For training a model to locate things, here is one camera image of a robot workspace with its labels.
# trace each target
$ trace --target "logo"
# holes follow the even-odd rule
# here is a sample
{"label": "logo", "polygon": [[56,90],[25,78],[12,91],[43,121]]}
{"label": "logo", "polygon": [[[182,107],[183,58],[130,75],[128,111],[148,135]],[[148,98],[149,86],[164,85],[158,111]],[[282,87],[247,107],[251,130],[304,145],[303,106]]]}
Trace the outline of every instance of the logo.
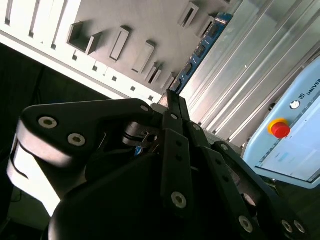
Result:
{"label": "logo", "polygon": [[299,99],[304,99],[306,95],[311,95],[313,91],[320,85],[320,79],[318,79],[314,85],[309,89],[309,91],[306,94],[301,93],[299,96]]}
{"label": "logo", "polygon": [[303,93],[300,94],[299,98],[300,99],[304,99],[306,95],[304,95]]}

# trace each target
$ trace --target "rectangular slot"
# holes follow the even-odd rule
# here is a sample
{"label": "rectangular slot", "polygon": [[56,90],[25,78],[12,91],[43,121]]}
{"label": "rectangular slot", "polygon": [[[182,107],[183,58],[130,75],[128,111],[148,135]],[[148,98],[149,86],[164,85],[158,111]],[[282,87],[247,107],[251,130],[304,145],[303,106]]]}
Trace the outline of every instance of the rectangular slot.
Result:
{"label": "rectangular slot", "polygon": [[152,84],[155,81],[157,81],[161,73],[162,73],[162,69],[161,67],[159,67],[158,69],[155,70],[155,72],[152,74],[152,76],[148,80],[148,84]]}
{"label": "rectangular slot", "polygon": [[173,76],[173,72],[170,72],[167,80],[161,85],[161,89],[167,89],[168,86],[170,86],[174,80],[175,80],[175,78]]}
{"label": "rectangular slot", "polygon": [[148,82],[149,84],[152,83],[152,77],[154,77],[154,74],[156,74],[156,71],[157,71],[157,67],[156,67],[156,64],[154,63],[148,75],[146,76],[145,81]]}
{"label": "rectangular slot", "polygon": [[102,36],[102,32],[99,32],[99,33],[96,33],[96,34],[94,34],[94,35],[92,35],[90,37],[90,40],[89,40],[88,46],[86,48],[85,54],[90,55],[90,54],[92,54],[93,52],[96,51],[101,36]]}
{"label": "rectangular slot", "polygon": [[67,43],[86,55],[90,55],[96,51],[102,32],[98,32],[90,38],[82,36],[83,25],[83,22],[77,22],[70,26]]}
{"label": "rectangular slot", "polygon": [[208,17],[205,19],[202,27],[200,28],[200,30],[199,30],[198,33],[196,34],[197,37],[203,38],[203,36],[206,34],[206,32],[208,31],[208,29],[210,28],[211,24],[213,24],[214,22],[215,22],[214,17],[208,16]]}
{"label": "rectangular slot", "polygon": [[124,28],[120,28],[119,32],[117,33],[117,36],[116,36],[116,40],[114,41],[114,44],[113,44],[113,48],[112,48],[112,51],[111,51],[111,54],[110,54],[110,58],[116,62],[121,54],[121,51],[123,50],[125,44],[126,44],[126,41],[129,37],[129,31],[128,30],[125,30]]}
{"label": "rectangular slot", "polygon": [[144,47],[142,48],[139,56],[137,57],[133,65],[132,71],[141,74],[154,50],[155,47],[151,44],[151,42],[146,41]]}
{"label": "rectangular slot", "polygon": [[192,72],[192,63],[188,62],[184,67],[184,72],[187,76],[189,76]]}
{"label": "rectangular slot", "polygon": [[198,58],[202,58],[202,56],[204,55],[205,53],[205,46],[203,45],[200,45],[196,48],[196,51],[195,51],[195,55],[198,57]]}
{"label": "rectangular slot", "polygon": [[197,7],[192,2],[189,2],[180,17],[178,24],[184,29],[188,28],[191,22],[193,21],[193,19],[195,18],[198,10],[199,10],[199,7]]}

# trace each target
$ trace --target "metal linkage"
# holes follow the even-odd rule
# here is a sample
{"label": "metal linkage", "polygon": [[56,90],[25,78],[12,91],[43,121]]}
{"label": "metal linkage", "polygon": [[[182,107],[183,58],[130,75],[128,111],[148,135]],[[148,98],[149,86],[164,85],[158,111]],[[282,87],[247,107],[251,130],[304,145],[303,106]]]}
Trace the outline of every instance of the metal linkage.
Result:
{"label": "metal linkage", "polygon": [[[183,98],[168,90],[165,105],[163,114],[138,99],[37,105],[22,113],[8,175],[13,181],[25,174],[19,187],[38,197],[44,189],[23,186],[41,176],[58,195],[50,240],[309,238],[226,142],[209,144]],[[143,153],[135,156],[135,146]],[[27,159],[16,159],[19,149]]]}

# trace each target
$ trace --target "white panel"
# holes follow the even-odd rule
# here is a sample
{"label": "white panel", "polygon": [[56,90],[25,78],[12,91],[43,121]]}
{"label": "white panel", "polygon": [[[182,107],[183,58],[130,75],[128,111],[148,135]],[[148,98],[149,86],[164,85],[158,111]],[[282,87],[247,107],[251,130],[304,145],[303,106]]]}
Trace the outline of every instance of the white panel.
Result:
{"label": "white panel", "polygon": [[76,21],[77,13],[81,4],[81,0],[69,0],[65,6],[65,10],[61,19],[61,23],[56,35],[54,44],[65,45],[70,29],[70,25]]}
{"label": "white panel", "polygon": [[37,0],[14,0],[10,26],[21,35],[28,36],[34,17]]}
{"label": "white panel", "polygon": [[105,76],[108,67],[104,65],[102,62],[96,61],[94,66],[96,67],[96,73],[100,76]]}
{"label": "white panel", "polygon": [[5,23],[8,0],[0,0],[0,24]]}
{"label": "white panel", "polygon": [[48,32],[48,22],[50,17],[50,12],[52,10],[54,0],[40,1],[38,13],[36,15],[33,33],[34,39],[38,42],[43,42],[44,37]]}
{"label": "white panel", "polygon": [[47,33],[43,40],[43,44],[51,48],[54,39],[56,37],[56,33],[58,31],[59,20],[63,14],[64,5],[66,0],[54,0],[50,17],[48,20]]}

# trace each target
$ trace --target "control box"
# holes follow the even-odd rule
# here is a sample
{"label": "control box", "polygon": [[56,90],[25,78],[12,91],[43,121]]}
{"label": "control box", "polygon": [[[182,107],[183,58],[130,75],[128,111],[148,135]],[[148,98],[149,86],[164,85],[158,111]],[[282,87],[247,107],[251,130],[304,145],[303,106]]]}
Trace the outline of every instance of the control box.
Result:
{"label": "control box", "polygon": [[258,174],[303,188],[320,184],[320,57],[278,101],[246,146]]}

